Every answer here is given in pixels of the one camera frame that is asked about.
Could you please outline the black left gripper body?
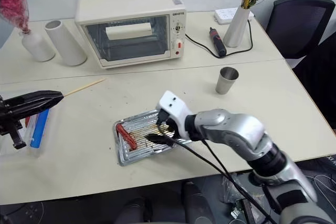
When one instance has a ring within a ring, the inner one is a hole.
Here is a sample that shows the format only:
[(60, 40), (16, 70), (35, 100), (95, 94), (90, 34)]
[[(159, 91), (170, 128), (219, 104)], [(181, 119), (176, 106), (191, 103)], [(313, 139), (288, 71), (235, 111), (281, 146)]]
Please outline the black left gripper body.
[(9, 134), (13, 140), (13, 147), (21, 149), (26, 146), (18, 130), (22, 128), (20, 119), (15, 118), (15, 107), (24, 104), (24, 95), (4, 100), (1, 97), (1, 136)]

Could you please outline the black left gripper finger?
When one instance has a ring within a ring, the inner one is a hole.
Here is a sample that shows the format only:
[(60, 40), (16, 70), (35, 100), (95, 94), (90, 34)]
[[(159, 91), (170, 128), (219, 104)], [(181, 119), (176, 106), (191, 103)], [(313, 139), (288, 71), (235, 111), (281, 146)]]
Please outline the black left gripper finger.
[(58, 104), (62, 98), (43, 98), (26, 102), (15, 107), (15, 118), (23, 119), (48, 110)]
[(24, 95), (24, 102), (55, 102), (58, 103), (64, 98), (60, 91), (41, 90)]

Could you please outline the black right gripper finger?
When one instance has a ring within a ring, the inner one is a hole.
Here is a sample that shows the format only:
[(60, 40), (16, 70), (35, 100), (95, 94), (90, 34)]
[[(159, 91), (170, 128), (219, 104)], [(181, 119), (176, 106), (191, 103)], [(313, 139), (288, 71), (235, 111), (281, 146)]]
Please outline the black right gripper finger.
[(164, 139), (164, 140), (151, 140), (152, 143), (154, 144), (159, 144), (159, 145), (167, 145), (169, 147), (173, 147), (174, 146), (174, 142), (171, 141), (171, 140), (167, 140), (167, 139)]
[(147, 134), (145, 138), (150, 142), (170, 142), (168, 137), (154, 133)]

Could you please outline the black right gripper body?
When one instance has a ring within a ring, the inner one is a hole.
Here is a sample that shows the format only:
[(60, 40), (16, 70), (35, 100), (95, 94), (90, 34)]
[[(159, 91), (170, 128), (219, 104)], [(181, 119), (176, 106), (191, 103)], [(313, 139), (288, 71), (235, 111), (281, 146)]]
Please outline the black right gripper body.
[(158, 117), (157, 117), (157, 122), (156, 122), (159, 130), (161, 130), (161, 125), (163, 123), (165, 123), (165, 125), (168, 126), (167, 130), (169, 132), (173, 132), (173, 136), (172, 136), (173, 139), (177, 140), (178, 138), (181, 138), (175, 121), (172, 118), (170, 118), (170, 115), (166, 111), (164, 111), (163, 109), (160, 109), (158, 112)]

